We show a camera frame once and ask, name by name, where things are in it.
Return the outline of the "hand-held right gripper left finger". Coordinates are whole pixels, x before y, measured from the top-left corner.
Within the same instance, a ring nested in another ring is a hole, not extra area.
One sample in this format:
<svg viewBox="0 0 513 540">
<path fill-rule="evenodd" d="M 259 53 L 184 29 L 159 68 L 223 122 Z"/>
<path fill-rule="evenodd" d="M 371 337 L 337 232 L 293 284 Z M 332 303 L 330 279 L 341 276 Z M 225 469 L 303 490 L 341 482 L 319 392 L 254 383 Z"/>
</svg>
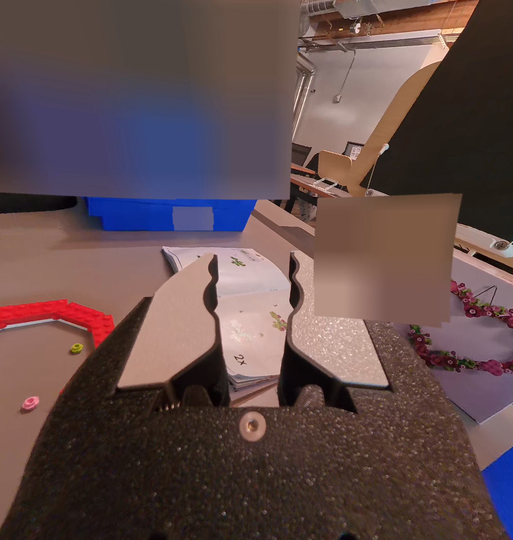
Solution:
<svg viewBox="0 0 513 540">
<path fill-rule="evenodd" d="M 160 389 L 169 404 L 183 401 L 189 388 L 204 389 L 203 402 L 230 404 L 221 345 L 218 259 L 200 256 L 155 293 L 138 331 L 119 390 Z"/>
</svg>

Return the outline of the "plywood panel on white stand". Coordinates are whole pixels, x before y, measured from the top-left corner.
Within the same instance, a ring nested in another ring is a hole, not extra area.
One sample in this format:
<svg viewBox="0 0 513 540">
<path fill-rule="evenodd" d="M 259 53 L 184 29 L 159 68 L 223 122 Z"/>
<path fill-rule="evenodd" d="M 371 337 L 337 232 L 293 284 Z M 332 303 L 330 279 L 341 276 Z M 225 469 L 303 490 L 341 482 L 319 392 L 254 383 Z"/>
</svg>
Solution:
<svg viewBox="0 0 513 540">
<path fill-rule="evenodd" d="M 319 177 L 347 189 L 347 180 L 350 178 L 353 160 L 347 155 L 330 151 L 320 151 L 318 158 L 316 173 Z"/>
<path fill-rule="evenodd" d="M 460 193 L 460 223 L 513 240 L 513 1 L 479 1 L 378 159 L 370 188 Z"/>
</svg>

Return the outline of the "metal ventilation duct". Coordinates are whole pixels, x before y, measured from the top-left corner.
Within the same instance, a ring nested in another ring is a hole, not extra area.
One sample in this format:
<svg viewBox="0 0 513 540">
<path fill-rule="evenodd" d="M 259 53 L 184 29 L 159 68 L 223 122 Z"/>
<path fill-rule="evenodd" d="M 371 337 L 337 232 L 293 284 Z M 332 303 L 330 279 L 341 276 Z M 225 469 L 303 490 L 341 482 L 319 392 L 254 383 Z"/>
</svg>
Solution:
<svg viewBox="0 0 513 540">
<path fill-rule="evenodd" d="M 304 36 L 309 30 L 310 17 L 335 11 L 339 2 L 340 1 L 301 1 L 298 39 L 300 41 L 304 40 Z M 310 86 L 316 72 L 314 64 L 307 56 L 300 52 L 300 48 L 309 49 L 310 46 L 307 44 L 298 44 L 292 138 L 295 138 Z"/>
</svg>

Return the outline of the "white instruction booklet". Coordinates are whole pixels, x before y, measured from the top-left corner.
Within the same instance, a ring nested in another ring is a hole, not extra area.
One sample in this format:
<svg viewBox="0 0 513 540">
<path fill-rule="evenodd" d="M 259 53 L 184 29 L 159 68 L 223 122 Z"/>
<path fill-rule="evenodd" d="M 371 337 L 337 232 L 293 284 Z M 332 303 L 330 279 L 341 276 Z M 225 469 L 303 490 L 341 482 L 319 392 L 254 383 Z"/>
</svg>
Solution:
<svg viewBox="0 0 513 540">
<path fill-rule="evenodd" d="M 215 313 L 231 391 L 249 393 L 276 382 L 293 310 L 290 281 L 281 270 L 251 248 L 164 246 L 162 250 L 174 272 L 206 253 L 218 258 Z"/>
</svg>

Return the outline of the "blue divided plastic bin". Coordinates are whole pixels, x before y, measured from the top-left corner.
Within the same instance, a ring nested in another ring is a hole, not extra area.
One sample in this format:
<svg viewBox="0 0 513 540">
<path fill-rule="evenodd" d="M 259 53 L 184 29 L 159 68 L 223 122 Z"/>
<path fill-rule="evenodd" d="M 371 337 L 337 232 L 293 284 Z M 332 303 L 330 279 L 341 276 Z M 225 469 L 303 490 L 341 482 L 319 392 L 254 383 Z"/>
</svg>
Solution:
<svg viewBox="0 0 513 540">
<path fill-rule="evenodd" d="M 256 200 L 84 198 L 106 231 L 243 231 Z"/>
</svg>

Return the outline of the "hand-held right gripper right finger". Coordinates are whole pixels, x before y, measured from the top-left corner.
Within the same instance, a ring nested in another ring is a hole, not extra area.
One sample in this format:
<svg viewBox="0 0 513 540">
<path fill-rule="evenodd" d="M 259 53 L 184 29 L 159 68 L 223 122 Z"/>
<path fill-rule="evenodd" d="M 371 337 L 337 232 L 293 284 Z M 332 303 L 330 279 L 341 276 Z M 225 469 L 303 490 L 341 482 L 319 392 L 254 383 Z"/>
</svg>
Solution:
<svg viewBox="0 0 513 540">
<path fill-rule="evenodd" d="M 315 388 L 318 406 L 356 412 L 352 389 L 389 391 L 390 383 L 366 323 L 315 314 L 314 260 L 290 253 L 290 304 L 277 394 L 279 405 L 301 403 Z"/>
</svg>

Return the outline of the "red brick heart frame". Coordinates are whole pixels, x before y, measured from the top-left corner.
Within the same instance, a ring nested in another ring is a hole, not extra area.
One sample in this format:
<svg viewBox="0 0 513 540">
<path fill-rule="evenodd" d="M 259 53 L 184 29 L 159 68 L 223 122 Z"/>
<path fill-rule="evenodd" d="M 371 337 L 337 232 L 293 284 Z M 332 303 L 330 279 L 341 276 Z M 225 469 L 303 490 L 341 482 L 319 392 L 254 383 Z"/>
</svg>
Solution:
<svg viewBox="0 0 513 540">
<path fill-rule="evenodd" d="M 95 348 L 98 348 L 115 328 L 111 315 L 69 302 L 67 299 L 0 307 L 0 332 L 55 321 L 92 334 Z"/>
</svg>

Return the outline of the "yellow and lilac product box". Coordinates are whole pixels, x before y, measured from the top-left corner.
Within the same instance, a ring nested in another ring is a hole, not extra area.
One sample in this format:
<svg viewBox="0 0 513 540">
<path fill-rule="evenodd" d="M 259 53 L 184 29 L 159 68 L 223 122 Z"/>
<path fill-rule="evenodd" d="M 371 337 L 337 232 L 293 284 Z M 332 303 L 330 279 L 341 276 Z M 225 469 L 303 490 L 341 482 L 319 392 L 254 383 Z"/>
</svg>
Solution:
<svg viewBox="0 0 513 540">
<path fill-rule="evenodd" d="M 513 309 L 513 275 L 455 250 L 451 279 L 463 282 L 482 302 Z M 513 329 L 489 316 L 469 318 L 461 301 L 450 299 L 450 321 L 440 328 L 423 326 L 433 341 L 430 349 L 456 352 L 474 361 L 513 360 Z M 482 423 L 513 403 L 513 374 L 492 375 L 484 370 L 462 369 L 461 373 L 429 369 L 451 401 Z"/>
</svg>

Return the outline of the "wooden table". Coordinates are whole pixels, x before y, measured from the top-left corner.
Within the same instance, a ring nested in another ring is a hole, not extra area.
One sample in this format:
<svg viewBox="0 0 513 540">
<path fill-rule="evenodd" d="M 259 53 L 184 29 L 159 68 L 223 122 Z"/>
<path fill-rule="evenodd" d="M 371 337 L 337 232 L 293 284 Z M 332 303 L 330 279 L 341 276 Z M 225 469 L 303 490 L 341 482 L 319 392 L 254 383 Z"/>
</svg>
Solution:
<svg viewBox="0 0 513 540">
<path fill-rule="evenodd" d="M 293 197 L 305 199 L 351 197 L 339 183 L 327 178 L 320 179 L 316 172 L 296 164 L 291 164 L 290 192 Z"/>
</svg>

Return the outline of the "grey desk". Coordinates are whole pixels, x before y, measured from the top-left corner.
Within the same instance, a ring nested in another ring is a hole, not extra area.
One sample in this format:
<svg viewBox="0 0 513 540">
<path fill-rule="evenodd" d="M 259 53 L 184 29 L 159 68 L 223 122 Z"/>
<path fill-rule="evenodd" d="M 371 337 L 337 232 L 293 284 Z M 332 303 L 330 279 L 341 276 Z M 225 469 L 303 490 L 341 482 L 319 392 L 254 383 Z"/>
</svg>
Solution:
<svg viewBox="0 0 513 540">
<path fill-rule="evenodd" d="M 113 336 L 70 359 L 61 323 L 0 333 L 0 539 L 508 539 L 462 421 L 387 323 L 368 322 L 391 389 L 352 389 L 356 412 L 165 408 L 116 390 L 152 294 L 160 246 L 240 240 L 288 272 L 285 240 L 110 233 L 69 210 L 0 214 L 0 306 L 67 298 L 112 314 Z M 25 399 L 39 406 L 24 412 Z"/>
</svg>

